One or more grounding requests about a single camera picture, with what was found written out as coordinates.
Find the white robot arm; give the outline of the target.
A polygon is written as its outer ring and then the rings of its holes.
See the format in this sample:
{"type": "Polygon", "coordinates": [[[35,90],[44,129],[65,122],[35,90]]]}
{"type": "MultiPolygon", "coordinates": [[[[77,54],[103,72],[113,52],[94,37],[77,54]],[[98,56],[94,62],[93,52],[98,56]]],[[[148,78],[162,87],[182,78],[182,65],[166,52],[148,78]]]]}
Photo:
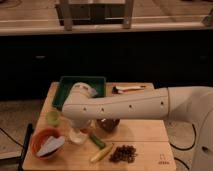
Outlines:
{"type": "Polygon", "coordinates": [[[93,98],[92,87],[75,83],[62,114],[76,128],[91,119],[164,119],[192,123],[197,131],[190,171],[213,171],[213,87],[159,88],[140,93],[93,98]]]}

